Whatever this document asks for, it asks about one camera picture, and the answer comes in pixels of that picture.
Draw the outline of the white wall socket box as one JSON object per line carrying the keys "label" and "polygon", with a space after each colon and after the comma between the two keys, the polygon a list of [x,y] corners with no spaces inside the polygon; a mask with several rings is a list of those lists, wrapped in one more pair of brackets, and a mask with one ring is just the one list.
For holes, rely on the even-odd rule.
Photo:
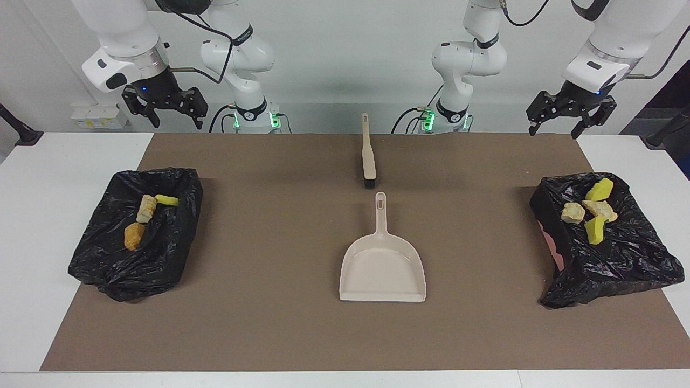
{"label": "white wall socket box", "polygon": [[124,130],[130,125],[118,104],[73,107],[71,120],[81,129]]}

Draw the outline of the beige plastic dustpan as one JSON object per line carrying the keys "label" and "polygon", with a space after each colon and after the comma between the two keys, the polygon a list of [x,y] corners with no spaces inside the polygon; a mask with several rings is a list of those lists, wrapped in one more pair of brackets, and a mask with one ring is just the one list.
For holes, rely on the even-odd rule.
{"label": "beige plastic dustpan", "polygon": [[339,298],[350,302],[422,303],[427,284],[422,260],[407,240],[388,231],[387,196],[375,195],[375,231],[348,246]]}

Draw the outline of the pink bin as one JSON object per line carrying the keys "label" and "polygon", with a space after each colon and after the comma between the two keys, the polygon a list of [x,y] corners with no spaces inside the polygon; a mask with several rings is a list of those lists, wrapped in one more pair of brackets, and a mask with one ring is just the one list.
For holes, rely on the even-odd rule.
{"label": "pink bin", "polygon": [[552,256],[552,258],[554,258],[555,268],[556,268],[557,272],[560,273],[564,270],[563,255],[557,251],[557,246],[555,245],[554,238],[552,238],[552,236],[550,236],[549,233],[547,233],[547,231],[545,231],[542,223],[540,221],[538,221],[537,223],[538,223],[538,226],[540,227],[540,229],[543,233],[543,236],[544,236],[544,239],[547,243],[547,246],[549,246],[550,255]]}

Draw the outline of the black bag lined bin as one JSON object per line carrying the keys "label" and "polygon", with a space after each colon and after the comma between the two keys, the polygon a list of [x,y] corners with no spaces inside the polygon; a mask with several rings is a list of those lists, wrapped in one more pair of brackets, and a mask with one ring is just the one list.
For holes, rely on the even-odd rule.
{"label": "black bag lined bin", "polygon": [[[145,195],[175,197],[159,204],[144,226],[140,245],[125,246]],[[119,302],[175,287],[197,231],[204,189],[195,169],[123,170],[111,177],[81,236],[67,273]]]}

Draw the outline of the black stand foot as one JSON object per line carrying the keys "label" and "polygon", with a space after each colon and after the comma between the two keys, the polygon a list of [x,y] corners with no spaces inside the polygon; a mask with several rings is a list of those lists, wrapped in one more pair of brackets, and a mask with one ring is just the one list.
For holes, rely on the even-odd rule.
{"label": "black stand foot", "polygon": [[641,135],[640,139],[649,149],[663,149],[663,142],[671,135],[682,134],[690,140],[690,103],[680,110],[671,120],[650,135]]}
{"label": "black stand foot", "polygon": [[0,103],[0,117],[19,135],[16,147],[31,147],[44,135],[44,131],[34,130],[24,121],[16,118],[5,106]]}

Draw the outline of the pale sponge piece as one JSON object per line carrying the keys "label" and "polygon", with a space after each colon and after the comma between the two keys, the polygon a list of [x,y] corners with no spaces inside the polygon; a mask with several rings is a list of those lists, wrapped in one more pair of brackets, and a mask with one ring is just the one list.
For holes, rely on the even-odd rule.
{"label": "pale sponge piece", "polygon": [[607,223],[613,223],[618,219],[618,214],[612,206],[605,200],[594,201],[594,200],[584,200],[581,205],[594,217],[604,217]]}

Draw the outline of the black bag over pink bin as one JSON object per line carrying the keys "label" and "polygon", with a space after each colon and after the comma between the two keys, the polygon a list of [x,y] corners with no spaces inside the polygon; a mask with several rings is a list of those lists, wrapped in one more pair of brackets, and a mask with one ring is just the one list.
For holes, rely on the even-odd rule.
{"label": "black bag over pink bin", "polygon": [[[566,203],[584,200],[604,178],[613,184],[607,202],[618,219],[605,223],[603,240],[592,245],[584,224],[565,223],[561,213]],[[615,174],[543,177],[529,205],[542,231],[554,241],[555,253],[563,258],[562,269],[540,299],[547,308],[660,289],[685,280],[682,263],[662,243],[629,185]]]}

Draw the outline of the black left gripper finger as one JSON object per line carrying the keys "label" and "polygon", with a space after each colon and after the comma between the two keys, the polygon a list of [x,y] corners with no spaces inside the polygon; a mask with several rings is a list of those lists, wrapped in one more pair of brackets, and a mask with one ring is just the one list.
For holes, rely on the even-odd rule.
{"label": "black left gripper finger", "polygon": [[540,91],[527,108],[527,118],[530,123],[528,133],[535,136],[540,126],[549,120],[561,116],[564,101],[560,95],[552,95],[547,91]]}
{"label": "black left gripper finger", "polygon": [[571,138],[576,140],[586,129],[591,128],[592,126],[604,125],[617,106],[618,104],[613,96],[606,96],[604,99],[602,99],[593,115],[589,115],[589,113],[583,109],[581,113],[581,120],[571,131]]}

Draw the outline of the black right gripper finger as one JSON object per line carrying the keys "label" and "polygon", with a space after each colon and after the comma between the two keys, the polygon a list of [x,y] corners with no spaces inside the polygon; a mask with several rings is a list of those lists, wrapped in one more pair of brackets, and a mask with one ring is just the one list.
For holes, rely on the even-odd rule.
{"label": "black right gripper finger", "polygon": [[197,130],[202,130],[203,120],[207,116],[209,105],[197,87],[181,91],[181,113],[192,118]]}
{"label": "black right gripper finger", "polygon": [[133,86],[125,86],[121,93],[121,97],[131,114],[146,117],[154,128],[160,127],[161,121],[155,112],[155,106],[150,102],[141,103]]}

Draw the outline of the orange brown sponge piece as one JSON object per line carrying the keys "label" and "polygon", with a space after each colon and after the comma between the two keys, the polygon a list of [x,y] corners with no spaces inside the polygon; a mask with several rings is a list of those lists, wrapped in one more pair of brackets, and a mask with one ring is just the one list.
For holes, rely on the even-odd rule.
{"label": "orange brown sponge piece", "polygon": [[129,251],[138,249],[141,245],[146,226],[141,223],[131,223],[124,229],[123,244]]}

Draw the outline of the beige sponge piece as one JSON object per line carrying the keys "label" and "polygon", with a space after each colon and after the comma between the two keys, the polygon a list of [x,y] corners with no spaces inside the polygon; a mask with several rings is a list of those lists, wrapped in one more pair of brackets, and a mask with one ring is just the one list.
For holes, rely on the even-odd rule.
{"label": "beige sponge piece", "polygon": [[585,218],[584,207],[577,202],[567,202],[562,209],[560,219],[567,224],[580,224]]}

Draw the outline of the green and yellow sponge piece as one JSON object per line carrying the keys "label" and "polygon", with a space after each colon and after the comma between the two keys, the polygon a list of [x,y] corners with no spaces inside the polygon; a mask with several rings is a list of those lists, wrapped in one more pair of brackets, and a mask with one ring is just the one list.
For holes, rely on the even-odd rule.
{"label": "green and yellow sponge piece", "polygon": [[584,225],[589,245],[599,245],[604,241],[606,216],[595,216]]}

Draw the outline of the beige hand brush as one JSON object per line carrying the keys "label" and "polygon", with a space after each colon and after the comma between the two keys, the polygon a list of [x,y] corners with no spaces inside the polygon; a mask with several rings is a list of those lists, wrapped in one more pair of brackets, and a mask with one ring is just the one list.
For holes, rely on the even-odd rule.
{"label": "beige hand brush", "polygon": [[370,141],[369,116],[367,113],[361,115],[362,125],[362,166],[364,172],[364,187],[374,189],[376,186],[377,172],[375,157]]}

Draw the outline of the brown table mat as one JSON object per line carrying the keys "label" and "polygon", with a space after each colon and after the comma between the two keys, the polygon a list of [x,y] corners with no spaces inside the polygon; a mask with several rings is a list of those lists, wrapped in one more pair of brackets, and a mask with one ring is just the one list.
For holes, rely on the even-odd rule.
{"label": "brown table mat", "polygon": [[591,170],[567,135],[372,137],[389,231],[420,253],[423,303],[342,302],[372,233],[359,135],[157,134],[140,167],[196,169],[201,216],[180,284],[138,303],[81,286],[43,371],[684,369],[662,290],[547,309],[554,261],[528,204]]}

